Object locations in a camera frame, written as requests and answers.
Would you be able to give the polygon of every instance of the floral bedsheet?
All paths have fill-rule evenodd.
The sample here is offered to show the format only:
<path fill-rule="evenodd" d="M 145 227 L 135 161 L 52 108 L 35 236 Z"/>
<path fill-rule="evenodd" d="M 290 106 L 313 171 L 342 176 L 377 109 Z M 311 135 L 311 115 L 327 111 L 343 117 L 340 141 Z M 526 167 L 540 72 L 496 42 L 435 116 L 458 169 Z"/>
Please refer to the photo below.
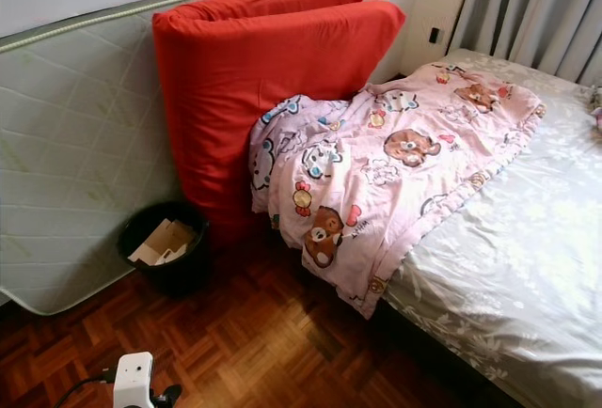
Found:
<path fill-rule="evenodd" d="M 525 406 L 602 407 L 602 134 L 590 90 L 466 50 L 547 105 L 530 146 L 429 233 L 387 301 Z"/>

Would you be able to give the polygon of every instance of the pink comforter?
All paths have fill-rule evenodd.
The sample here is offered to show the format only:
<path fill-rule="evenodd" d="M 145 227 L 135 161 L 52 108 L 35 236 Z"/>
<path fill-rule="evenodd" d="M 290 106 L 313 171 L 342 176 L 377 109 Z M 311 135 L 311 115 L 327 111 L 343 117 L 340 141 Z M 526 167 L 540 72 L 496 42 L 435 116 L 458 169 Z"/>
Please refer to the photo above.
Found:
<path fill-rule="evenodd" d="M 544 113 L 526 88 L 436 63 L 350 102 L 295 96 L 251 133 L 253 211 L 369 318 L 404 255 L 512 161 Z"/>

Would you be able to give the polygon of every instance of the red pillow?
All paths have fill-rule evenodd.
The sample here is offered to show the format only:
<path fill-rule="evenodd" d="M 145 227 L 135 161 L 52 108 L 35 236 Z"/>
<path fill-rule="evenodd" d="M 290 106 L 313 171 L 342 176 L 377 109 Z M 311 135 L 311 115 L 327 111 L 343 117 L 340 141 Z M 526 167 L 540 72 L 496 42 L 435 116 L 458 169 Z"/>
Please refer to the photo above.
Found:
<path fill-rule="evenodd" d="M 397 35 L 397 7 L 357 1 L 207 0 L 154 16 L 173 155 L 214 248 L 258 224 L 247 170 L 255 121 L 297 93 L 349 98 Z"/>

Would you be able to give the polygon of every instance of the quilted mattress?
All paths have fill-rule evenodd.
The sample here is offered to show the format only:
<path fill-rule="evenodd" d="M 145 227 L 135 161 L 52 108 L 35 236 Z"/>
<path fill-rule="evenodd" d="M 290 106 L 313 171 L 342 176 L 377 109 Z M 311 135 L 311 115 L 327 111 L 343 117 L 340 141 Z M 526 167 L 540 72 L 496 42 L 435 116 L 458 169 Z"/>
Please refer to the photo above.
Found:
<path fill-rule="evenodd" d="M 125 275 L 115 239 L 179 196 L 150 0 L 0 40 L 0 291 L 53 314 Z"/>

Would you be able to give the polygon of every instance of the wastebasket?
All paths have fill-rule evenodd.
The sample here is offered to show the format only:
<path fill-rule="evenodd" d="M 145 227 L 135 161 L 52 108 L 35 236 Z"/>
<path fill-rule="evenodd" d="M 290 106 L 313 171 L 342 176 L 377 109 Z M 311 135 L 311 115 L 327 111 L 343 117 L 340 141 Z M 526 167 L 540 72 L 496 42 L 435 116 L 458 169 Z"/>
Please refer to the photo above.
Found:
<path fill-rule="evenodd" d="M 164 220 L 175 220 L 189 226 L 196 233 L 186 251 L 171 262 L 148 265 L 129 257 L 149 238 Z M 198 289 L 207 281 L 212 269 L 206 233 L 209 223 L 193 206 L 180 201 L 169 201 L 150 206 L 135 214 L 118 238 L 118 251 L 128 265 L 142 272 L 161 292 L 181 297 Z"/>

